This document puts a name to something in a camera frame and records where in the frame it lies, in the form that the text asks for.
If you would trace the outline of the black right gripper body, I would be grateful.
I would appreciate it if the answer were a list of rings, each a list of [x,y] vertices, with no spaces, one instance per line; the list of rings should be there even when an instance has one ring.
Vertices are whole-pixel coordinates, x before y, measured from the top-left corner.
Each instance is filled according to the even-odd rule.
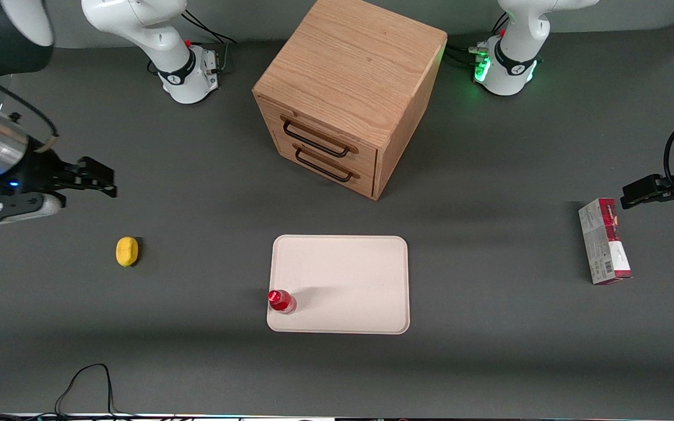
[[[65,162],[53,150],[42,154],[29,150],[16,165],[0,175],[0,194],[49,194],[60,189],[63,183],[73,183],[79,172],[80,163]]]

